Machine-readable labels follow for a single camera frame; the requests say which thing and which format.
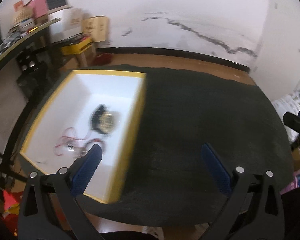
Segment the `gold black wrist watch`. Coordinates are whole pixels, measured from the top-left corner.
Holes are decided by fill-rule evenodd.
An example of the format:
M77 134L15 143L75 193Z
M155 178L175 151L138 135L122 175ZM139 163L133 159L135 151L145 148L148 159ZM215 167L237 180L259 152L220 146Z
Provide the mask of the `gold black wrist watch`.
M117 127L119 119L120 113L118 111L111 111L106 105L101 104L90 116L90 129L101 135L108 135Z

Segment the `yellow white cardboard box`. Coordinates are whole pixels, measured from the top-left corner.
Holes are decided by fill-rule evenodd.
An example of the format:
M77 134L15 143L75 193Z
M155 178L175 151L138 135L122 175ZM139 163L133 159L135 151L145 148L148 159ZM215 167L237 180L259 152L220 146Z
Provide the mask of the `yellow white cardboard box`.
M102 160L84 194L110 204L120 199L145 105L146 74L122 70L71 71L40 107L20 149L21 156L43 174L69 167L93 145ZM114 131L90 129L93 111L104 104L118 111Z

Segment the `white patterned bedding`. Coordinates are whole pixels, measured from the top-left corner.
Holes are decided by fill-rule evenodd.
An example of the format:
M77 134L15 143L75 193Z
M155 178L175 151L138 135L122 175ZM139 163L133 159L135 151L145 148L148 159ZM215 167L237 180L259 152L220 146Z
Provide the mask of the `white patterned bedding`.
M297 90L292 94L287 94L280 99L272 101L271 103L281 121L283 121L283 116L286 112L290 112L300 117L300 90Z

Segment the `black patterned table cloth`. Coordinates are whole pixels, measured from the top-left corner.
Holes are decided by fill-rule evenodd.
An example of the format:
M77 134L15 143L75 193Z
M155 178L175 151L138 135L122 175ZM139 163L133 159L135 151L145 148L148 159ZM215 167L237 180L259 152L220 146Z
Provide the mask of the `black patterned table cloth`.
M85 211L145 226L214 220L226 196L203 163L207 143L230 169L271 171L279 189L292 180L287 132L256 85L190 70L130 65L88 69L144 73L146 92L120 199L103 204L83 194L78 201Z

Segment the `black speaker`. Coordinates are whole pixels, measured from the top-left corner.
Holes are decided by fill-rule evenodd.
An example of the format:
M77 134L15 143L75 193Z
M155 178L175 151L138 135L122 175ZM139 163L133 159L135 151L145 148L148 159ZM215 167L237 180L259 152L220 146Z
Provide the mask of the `black speaker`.
M23 51L16 57L16 62L23 74L32 73L39 68L39 61L33 53L25 53Z

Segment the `red cloth on floor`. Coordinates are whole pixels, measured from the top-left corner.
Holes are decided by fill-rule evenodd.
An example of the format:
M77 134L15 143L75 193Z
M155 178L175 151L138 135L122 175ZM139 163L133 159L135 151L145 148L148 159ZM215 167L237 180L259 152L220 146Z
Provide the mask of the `red cloth on floor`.
M93 66L104 66L110 64L112 60L113 55L111 53L101 53L93 59Z

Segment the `dark wooden desk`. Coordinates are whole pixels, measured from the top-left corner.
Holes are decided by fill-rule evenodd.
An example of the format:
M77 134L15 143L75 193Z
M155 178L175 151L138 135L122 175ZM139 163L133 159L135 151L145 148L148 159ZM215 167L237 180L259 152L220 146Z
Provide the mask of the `dark wooden desk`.
M51 21L48 21L42 25L39 25L39 26L33 28L27 35L25 35L24 37L19 39L13 45L11 45L9 48L7 48L3 53L1 53L0 54L0 71L2 70L2 68L5 67L5 65L11 59L13 59L15 56L17 56L29 44L34 42L39 37L43 36L44 33L49 32L49 26L59 22L60 20L61 20L60 18L54 18Z

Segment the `yellow black storage box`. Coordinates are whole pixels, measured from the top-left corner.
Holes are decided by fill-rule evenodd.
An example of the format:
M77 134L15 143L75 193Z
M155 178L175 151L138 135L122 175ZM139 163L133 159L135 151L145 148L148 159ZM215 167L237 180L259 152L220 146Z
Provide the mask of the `yellow black storage box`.
M77 43L73 43L61 48L61 53L63 55L74 55L80 54L88 47L92 45L93 41L90 37L85 37L79 40Z

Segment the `white paper shopping bag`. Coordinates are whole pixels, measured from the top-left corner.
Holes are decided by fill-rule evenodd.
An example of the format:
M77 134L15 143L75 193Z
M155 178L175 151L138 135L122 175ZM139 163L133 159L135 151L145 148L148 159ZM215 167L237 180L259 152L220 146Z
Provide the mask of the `white paper shopping bag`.
M48 20L59 19L49 27L52 43L60 42L82 33L83 10L69 8L48 15Z

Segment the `brown paper shopping bag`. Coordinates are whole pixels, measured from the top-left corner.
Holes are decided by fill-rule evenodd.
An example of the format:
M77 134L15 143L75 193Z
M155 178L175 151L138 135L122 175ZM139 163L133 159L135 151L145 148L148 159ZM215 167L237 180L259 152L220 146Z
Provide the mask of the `brown paper shopping bag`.
M90 36L93 42L106 42L109 36L109 18L95 16L82 21L82 31Z

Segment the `pink box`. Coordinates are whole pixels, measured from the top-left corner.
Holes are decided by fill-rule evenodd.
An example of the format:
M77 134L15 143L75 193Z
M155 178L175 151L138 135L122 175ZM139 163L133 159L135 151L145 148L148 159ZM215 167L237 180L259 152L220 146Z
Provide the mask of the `pink box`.
M47 1L46 0L32 0L29 3L29 7L33 10L33 18L40 18L48 13Z

